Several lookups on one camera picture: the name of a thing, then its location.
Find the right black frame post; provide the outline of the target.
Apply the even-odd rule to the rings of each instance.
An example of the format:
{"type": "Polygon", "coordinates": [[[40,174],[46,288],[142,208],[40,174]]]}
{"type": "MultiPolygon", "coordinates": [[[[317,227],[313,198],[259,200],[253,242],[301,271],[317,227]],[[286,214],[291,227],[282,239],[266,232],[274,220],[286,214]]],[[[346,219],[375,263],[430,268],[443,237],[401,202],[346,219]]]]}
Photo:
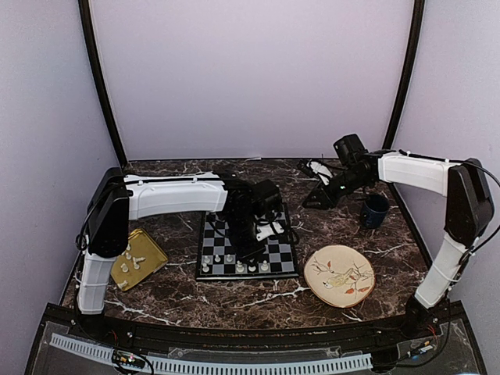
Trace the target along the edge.
{"type": "Polygon", "coordinates": [[[409,28],[409,36],[405,50],[405,58],[402,65],[401,76],[396,92],[391,116],[387,125],[382,148],[390,149],[398,132],[398,126],[402,118],[402,112],[407,98],[409,85],[413,75],[413,67],[416,61],[416,53],[420,41],[420,32],[423,23],[425,0],[415,0],[412,8],[412,18],[409,28]]]}

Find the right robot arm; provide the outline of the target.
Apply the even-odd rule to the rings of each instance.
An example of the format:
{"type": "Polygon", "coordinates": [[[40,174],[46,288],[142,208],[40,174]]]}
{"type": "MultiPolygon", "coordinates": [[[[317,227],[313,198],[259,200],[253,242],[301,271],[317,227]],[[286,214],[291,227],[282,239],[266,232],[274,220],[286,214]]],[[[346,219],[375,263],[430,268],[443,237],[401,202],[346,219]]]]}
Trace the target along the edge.
{"type": "Polygon", "coordinates": [[[300,171],[318,181],[304,207],[332,209],[342,197],[379,181],[432,191],[446,199],[443,242],[413,297],[425,309],[436,306],[486,243],[482,236],[495,214],[487,182],[491,173],[477,159],[443,159],[389,149],[370,152],[356,134],[336,141],[334,150],[341,163],[337,173],[318,159],[298,163],[300,171]]]}

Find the dark blue mug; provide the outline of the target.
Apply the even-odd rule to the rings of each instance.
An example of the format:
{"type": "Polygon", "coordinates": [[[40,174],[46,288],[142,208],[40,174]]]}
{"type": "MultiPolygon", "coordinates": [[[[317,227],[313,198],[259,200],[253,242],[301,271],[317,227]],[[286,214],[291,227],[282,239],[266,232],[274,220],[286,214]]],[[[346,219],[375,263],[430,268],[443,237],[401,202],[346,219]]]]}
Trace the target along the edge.
{"type": "Polygon", "coordinates": [[[383,195],[368,195],[360,210],[361,225],[366,229],[379,228],[389,208],[389,201],[383,195]]]}

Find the black frame post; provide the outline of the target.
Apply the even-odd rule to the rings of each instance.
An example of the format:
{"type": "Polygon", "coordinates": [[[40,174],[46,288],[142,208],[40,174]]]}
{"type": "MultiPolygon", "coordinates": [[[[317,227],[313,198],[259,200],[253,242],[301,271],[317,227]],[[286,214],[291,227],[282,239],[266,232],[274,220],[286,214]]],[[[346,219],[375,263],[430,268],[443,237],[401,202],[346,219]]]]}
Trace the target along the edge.
{"type": "Polygon", "coordinates": [[[116,120],[113,114],[111,102],[109,100],[109,94],[102,70],[102,64],[98,54],[98,46],[91,15],[91,2],[88,0],[79,0],[77,3],[80,13],[80,23],[84,34],[84,43],[87,50],[87,57],[91,67],[91,74],[105,121],[105,126],[119,166],[124,168],[128,164],[128,160],[123,142],[121,141],[119,135],[118,127],[116,125],[116,120]]]}
{"type": "Polygon", "coordinates": [[[409,28],[409,36],[405,50],[405,58],[402,65],[401,76],[396,92],[391,116],[387,125],[382,148],[390,149],[398,132],[398,126],[402,118],[402,112],[407,98],[409,85],[413,75],[413,67],[416,61],[416,53],[420,41],[420,32],[423,23],[425,0],[415,0],[412,8],[412,18],[409,28]]]}

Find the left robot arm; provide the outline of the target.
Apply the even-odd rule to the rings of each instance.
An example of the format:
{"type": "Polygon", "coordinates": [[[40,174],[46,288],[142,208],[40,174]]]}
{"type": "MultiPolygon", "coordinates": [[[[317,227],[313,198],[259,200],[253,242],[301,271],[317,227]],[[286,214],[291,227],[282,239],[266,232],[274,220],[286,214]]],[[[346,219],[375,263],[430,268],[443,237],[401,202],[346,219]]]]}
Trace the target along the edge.
{"type": "Polygon", "coordinates": [[[218,213],[237,259],[252,264],[264,251],[264,240],[284,232],[277,222],[280,190],[271,180],[242,180],[234,173],[196,173],[141,177],[111,168],[102,178],[76,237],[84,252],[83,273],[75,302],[79,326],[94,341],[110,334],[100,316],[113,263],[128,246],[129,223],[170,213],[218,213]]]}

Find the white chess king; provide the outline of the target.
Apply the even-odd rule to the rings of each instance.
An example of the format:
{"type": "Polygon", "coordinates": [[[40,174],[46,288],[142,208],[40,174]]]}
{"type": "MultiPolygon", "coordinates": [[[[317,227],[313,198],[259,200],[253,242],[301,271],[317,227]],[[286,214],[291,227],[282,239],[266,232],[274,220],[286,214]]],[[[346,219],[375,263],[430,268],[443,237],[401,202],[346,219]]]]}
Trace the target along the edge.
{"type": "Polygon", "coordinates": [[[237,261],[235,269],[236,273],[243,273],[245,271],[245,267],[240,261],[237,261]]]}

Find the gold square tray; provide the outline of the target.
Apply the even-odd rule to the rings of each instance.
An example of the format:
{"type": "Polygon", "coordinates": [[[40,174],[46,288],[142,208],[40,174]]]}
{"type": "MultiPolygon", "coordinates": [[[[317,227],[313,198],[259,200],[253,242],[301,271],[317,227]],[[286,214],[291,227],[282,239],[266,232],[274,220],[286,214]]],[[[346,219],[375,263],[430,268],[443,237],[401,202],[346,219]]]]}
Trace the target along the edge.
{"type": "Polygon", "coordinates": [[[133,230],[126,250],[113,264],[111,277],[121,291],[129,291],[168,262],[166,253],[141,228],[133,230]]]}

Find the left black frame post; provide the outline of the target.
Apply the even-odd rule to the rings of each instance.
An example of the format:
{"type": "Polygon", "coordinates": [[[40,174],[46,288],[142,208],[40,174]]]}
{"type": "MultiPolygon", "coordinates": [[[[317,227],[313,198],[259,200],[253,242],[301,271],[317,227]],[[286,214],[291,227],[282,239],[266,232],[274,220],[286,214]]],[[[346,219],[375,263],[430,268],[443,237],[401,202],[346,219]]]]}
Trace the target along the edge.
{"type": "Polygon", "coordinates": [[[102,70],[102,64],[98,54],[98,46],[91,15],[91,2],[88,0],[79,0],[77,3],[80,13],[80,23],[84,34],[84,43],[87,50],[87,57],[91,67],[91,74],[105,121],[105,126],[119,166],[124,168],[128,164],[128,160],[123,142],[121,141],[119,135],[118,127],[116,125],[116,120],[113,114],[111,102],[109,100],[109,94],[102,70]]]}

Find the cream plate with bird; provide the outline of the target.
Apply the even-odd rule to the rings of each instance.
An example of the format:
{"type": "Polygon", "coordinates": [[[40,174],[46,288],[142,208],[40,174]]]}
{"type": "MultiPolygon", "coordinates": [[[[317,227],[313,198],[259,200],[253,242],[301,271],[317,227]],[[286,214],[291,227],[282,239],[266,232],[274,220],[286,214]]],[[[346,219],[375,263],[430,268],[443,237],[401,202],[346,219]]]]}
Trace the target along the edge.
{"type": "Polygon", "coordinates": [[[329,245],[314,252],[304,265],[304,278],[317,298],[340,309],[358,305],[376,283],[368,258],[344,245],[329,245]]]}

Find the black grey chessboard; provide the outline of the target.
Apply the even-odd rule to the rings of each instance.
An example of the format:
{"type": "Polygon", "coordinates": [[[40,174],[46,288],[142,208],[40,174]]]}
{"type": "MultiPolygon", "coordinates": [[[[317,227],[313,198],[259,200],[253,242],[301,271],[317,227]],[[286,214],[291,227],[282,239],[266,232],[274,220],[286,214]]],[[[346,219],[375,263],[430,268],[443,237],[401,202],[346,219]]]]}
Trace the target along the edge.
{"type": "Polygon", "coordinates": [[[226,237],[227,223],[217,212],[206,212],[202,217],[198,240],[198,256],[195,269],[197,281],[236,281],[252,279],[282,279],[298,277],[297,256],[295,251],[295,237],[292,233],[271,236],[263,241],[265,251],[256,265],[256,271],[251,273],[248,266],[243,273],[236,273],[236,257],[229,239],[226,237]],[[204,262],[203,257],[210,257],[210,262],[204,262]],[[214,256],[219,255],[220,262],[214,262],[214,256]],[[226,256],[232,255],[233,261],[227,262],[226,256]],[[267,273],[260,272],[260,264],[266,260],[269,263],[267,273]],[[209,272],[202,271],[202,264],[206,263],[209,272]]]}

